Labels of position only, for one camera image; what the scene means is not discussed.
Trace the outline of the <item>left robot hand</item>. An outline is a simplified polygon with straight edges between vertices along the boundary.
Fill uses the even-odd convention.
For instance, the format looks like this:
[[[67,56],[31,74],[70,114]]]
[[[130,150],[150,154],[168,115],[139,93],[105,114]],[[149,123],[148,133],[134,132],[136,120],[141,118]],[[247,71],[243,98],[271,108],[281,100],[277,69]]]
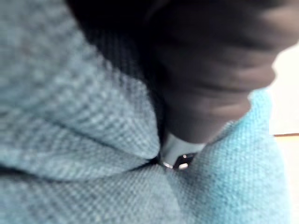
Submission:
[[[165,105],[159,162],[187,168],[249,95],[269,86],[276,57],[299,39],[296,0],[70,0],[81,25],[132,35]]]

